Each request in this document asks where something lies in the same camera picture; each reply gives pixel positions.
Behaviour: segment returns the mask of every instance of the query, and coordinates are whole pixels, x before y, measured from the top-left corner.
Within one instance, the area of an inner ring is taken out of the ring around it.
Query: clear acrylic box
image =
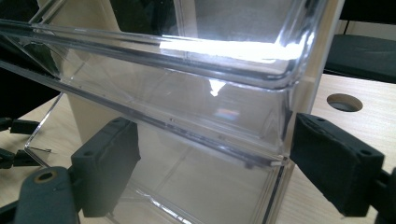
[[[313,103],[319,74],[306,71],[330,1],[33,2],[28,20],[2,18],[0,35],[47,74],[0,65],[96,102],[70,98],[81,144],[109,121],[102,105],[138,124],[142,160],[116,223],[274,221],[290,120]],[[45,128],[31,147],[45,148]],[[57,165],[56,153],[40,154]]]

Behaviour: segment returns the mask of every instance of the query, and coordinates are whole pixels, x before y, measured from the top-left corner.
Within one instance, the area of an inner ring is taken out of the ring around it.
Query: table surface
[[[362,110],[358,112],[342,112],[332,108],[327,103],[327,97],[335,93],[352,95],[361,100]],[[383,169],[391,172],[396,165],[396,85],[358,80],[348,77],[334,77],[324,75],[321,78],[318,94],[312,111],[313,115],[327,119],[347,132],[355,135],[368,145],[376,148],[386,155]],[[56,108],[57,119],[49,128],[63,128],[65,132],[76,130],[77,125],[67,97],[63,97],[62,104]],[[41,120],[49,110],[53,100],[38,107],[22,119]],[[52,143],[47,148],[59,146],[67,138],[65,150],[73,150],[81,144],[81,140],[72,137],[73,134],[51,137]],[[16,152],[23,148],[28,136],[1,132],[2,148]],[[69,158],[62,158],[64,166],[69,164]],[[36,167],[16,167],[9,170],[0,170],[0,206],[18,199],[19,190],[23,179]],[[296,166],[281,204],[277,223],[374,223],[376,211],[370,208],[367,217],[343,217],[324,198],[315,186],[304,176]],[[102,219],[84,219],[84,223],[108,223]]]

